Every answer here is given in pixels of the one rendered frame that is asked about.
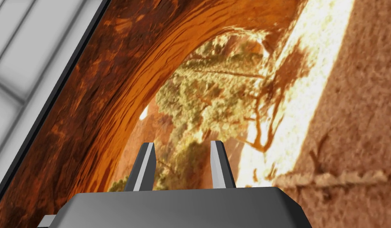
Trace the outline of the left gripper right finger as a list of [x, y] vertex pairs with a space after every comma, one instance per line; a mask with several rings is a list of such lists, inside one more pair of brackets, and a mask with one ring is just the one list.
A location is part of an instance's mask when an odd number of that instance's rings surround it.
[[222, 141], [211, 141], [210, 165], [213, 188], [235, 188], [227, 153]]

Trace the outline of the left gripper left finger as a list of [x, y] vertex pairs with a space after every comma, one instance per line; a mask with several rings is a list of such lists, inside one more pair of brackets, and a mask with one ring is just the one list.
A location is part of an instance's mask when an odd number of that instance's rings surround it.
[[154, 187], [156, 153], [154, 143], [146, 142], [140, 147], [124, 191], [151, 191]]

